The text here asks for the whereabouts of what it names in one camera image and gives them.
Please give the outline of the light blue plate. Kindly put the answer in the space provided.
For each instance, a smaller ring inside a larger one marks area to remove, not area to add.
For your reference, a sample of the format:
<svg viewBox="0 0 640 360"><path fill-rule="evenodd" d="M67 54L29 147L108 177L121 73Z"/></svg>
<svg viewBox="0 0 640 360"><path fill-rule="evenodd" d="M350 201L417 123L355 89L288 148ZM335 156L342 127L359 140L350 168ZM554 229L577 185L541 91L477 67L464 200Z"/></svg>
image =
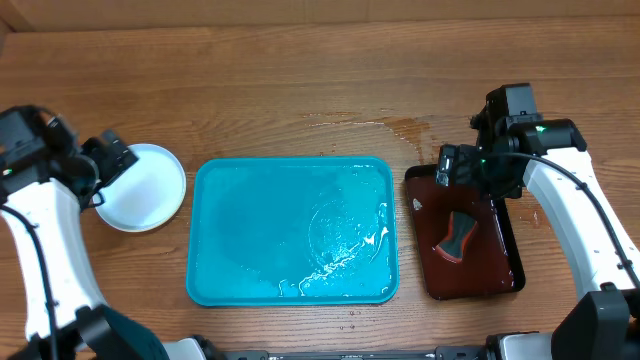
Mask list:
<svg viewBox="0 0 640 360"><path fill-rule="evenodd" d="M187 180L180 161L153 144L130 145L138 160L100 193L105 203L96 211L113 228L145 232L162 226L179 210Z"/></svg>

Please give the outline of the orange green sponge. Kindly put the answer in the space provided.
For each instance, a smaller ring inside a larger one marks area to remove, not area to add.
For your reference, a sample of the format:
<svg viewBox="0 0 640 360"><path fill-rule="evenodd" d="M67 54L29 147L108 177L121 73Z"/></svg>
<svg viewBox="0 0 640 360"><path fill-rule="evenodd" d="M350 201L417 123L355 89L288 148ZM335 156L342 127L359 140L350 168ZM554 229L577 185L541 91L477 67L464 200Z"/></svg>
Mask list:
<svg viewBox="0 0 640 360"><path fill-rule="evenodd" d="M477 228L478 223L472 216L463 212L451 212L447 234L435 247L436 253L449 262L461 263Z"/></svg>

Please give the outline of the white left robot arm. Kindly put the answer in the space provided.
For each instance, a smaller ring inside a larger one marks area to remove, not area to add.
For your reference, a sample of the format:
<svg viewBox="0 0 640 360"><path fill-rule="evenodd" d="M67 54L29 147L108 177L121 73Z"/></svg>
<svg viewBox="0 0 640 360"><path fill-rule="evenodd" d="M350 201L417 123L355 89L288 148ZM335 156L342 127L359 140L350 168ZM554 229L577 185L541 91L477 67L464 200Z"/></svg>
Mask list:
<svg viewBox="0 0 640 360"><path fill-rule="evenodd" d="M1 215L18 253L27 300L27 346L17 359L210 359L204 339L163 343L106 302L93 274L80 215L90 205L129 232L169 220L186 175L167 149L126 145L108 131L79 145L70 133L6 133Z"/></svg>

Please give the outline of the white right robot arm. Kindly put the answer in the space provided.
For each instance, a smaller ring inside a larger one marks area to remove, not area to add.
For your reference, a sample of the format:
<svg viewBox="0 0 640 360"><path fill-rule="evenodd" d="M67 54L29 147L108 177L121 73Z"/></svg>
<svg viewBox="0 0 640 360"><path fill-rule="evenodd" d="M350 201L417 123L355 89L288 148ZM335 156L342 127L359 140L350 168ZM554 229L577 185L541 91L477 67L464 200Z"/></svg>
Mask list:
<svg viewBox="0 0 640 360"><path fill-rule="evenodd" d="M636 359L639 250L602 191L586 142L569 119L480 125L476 145L444 145L436 181L494 198L524 187L542 207L578 302L551 333L499 335L492 359Z"/></svg>

